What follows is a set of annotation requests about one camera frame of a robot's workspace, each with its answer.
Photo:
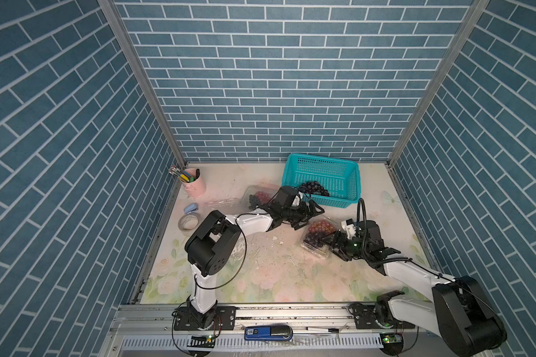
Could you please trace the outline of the red grape bunch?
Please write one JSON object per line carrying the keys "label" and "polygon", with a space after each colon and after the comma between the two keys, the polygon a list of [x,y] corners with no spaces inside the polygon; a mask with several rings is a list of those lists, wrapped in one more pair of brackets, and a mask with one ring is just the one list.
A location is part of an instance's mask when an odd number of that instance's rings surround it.
{"label": "red grape bunch", "polygon": [[266,204],[272,199],[272,193],[268,193],[264,191],[257,191],[255,193],[255,197],[258,199],[258,201],[261,204]]}
{"label": "red grape bunch", "polygon": [[331,223],[328,220],[315,221],[308,228],[308,233],[323,234],[324,237],[334,233],[335,231],[337,231],[335,224]]}

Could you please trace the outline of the clear clamshell container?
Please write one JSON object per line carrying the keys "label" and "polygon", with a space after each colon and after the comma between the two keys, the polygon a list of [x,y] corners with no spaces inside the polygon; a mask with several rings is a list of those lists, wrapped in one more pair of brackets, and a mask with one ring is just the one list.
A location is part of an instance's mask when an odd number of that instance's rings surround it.
{"label": "clear clamshell container", "polygon": [[230,221],[230,223],[235,221],[233,217],[247,212],[247,209],[241,203],[241,199],[238,198],[208,200],[202,204],[201,210],[202,223],[212,211],[220,211],[220,213],[223,214]]}
{"label": "clear clamshell container", "polygon": [[244,191],[244,195],[239,202],[238,208],[243,212],[261,209],[265,213],[265,206],[269,204],[269,201],[276,195],[277,191],[277,187],[250,185]]}
{"label": "clear clamshell container", "polygon": [[339,224],[327,217],[311,220],[302,236],[300,246],[313,256],[326,259],[330,255],[329,242],[339,229]]}

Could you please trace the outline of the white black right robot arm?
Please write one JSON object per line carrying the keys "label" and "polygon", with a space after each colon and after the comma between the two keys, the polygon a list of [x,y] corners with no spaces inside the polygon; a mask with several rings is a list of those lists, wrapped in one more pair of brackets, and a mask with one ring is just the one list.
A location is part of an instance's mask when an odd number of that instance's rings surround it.
{"label": "white black right robot arm", "polygon": [[457,356],[474,356],[506,342],[503,321],[476,279],[456,278],[422,266],[386,247],[381,235],[369,230],[357,230],[353,236],[336,231],[322,241],[345,262],[364,260],[377,272],[424,296],[423,300],[414,299],[401,290],[380,295],[374,311],[379,327],[412,324],[442,338]]}

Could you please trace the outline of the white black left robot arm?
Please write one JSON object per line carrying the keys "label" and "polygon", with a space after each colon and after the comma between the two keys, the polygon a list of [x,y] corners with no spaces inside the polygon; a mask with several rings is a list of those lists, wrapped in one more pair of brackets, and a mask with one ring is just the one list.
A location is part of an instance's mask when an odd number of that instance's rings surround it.
{"label": "white black left robot arm", "polygon": [[298,195],[276,196],[253,211],[236,215],[210,212],[185,245],[194,281],[188,307],[200,315],[215,312],[215,291],[223,287],[217,284],[217,273],[228,263],[240,239],[271,231],[283,223],[297,231],[324,212],[313,200],[305,202]]}

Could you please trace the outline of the dark grape bunch in basket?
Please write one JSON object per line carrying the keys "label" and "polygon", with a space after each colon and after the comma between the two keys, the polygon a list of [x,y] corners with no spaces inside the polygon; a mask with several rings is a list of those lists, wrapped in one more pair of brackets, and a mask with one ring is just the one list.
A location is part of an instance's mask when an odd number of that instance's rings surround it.
{"label": "dark grape bunch in basket", "polygon": [[330,193],[318,181],[307,181],[298,186],[298,191],[310,196],[330,196]]}

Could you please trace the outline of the teal plastic basket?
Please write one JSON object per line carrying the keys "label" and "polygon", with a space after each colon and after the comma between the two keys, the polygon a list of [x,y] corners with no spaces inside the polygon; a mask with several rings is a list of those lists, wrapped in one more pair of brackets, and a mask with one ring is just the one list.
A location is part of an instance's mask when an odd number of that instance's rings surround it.
{"label": "teal plastic basket", "polygon": [[348,160],[293,153],[288,156],[282,186],[299,187],[308,181],[318,181],[330,196],[312,194],[320,206],[348,208],[361,197],[358,164]]}

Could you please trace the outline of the pink pen cup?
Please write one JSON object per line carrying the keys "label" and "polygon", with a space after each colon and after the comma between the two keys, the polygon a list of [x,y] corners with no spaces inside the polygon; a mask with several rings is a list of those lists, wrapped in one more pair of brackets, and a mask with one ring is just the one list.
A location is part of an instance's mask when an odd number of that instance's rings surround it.
{"label": "pink pen cup", "polygon": [[182,180],[182,186],[187,195],[194,199],[203,196],[206,192],[206,184],[200,169],[187,168],[185,173],[188,180]]}

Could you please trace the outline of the small blue stapler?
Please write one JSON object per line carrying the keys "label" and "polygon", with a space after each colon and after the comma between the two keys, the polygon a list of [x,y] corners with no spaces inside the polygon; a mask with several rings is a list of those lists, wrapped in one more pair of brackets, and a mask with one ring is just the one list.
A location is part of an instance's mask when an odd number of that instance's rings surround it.
{"label": "small blue stapler", "polygon": [[198,209],[199,209],[199,206],[196,202],[191,203],[190,205],[184,208],[184,214],[192,214],[193,212],[197,212]]}

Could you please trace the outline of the tape roll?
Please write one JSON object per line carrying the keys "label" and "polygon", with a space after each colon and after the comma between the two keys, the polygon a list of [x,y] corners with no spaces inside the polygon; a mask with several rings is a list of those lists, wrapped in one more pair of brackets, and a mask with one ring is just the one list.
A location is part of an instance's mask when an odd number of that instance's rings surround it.
{"label": "tape roll", "polygon": [[191,232],[199,227],[201,217],[198,213],[185,214],[178,221],[178,228],[181,232]]}

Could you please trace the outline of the blue black handheld device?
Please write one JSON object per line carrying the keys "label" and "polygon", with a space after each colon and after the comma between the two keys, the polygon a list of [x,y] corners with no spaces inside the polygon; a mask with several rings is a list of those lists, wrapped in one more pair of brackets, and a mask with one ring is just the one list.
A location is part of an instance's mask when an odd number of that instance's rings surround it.
{"label": "blue black handheld device", "polygon": [[293,329],[286,324],[246,327],[244,339],[259,342],[288,342],[293,338]]}

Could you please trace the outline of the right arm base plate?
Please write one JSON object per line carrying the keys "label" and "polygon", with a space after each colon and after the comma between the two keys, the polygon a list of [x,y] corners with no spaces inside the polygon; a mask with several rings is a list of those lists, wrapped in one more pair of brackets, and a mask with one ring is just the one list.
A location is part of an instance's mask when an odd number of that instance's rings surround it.
{"label": "right arm base plate", "polygon": [[375,303],[352,303],[348,312],[354,318],[358,330],[384,329],[407,330],[415,328],[414,324],[393,318],[390,312]]}

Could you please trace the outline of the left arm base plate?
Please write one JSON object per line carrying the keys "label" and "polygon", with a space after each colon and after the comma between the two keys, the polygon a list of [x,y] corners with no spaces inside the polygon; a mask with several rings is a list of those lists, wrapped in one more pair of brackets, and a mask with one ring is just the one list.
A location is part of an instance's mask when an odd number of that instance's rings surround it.
{"label": "left arm base plate", "polygon": [[236,319],[235,306],[214,305],[206,312],[199,312],[191,303],[178,307],[172,314],[174,330],[196,331],[217,329],[234,330]]}

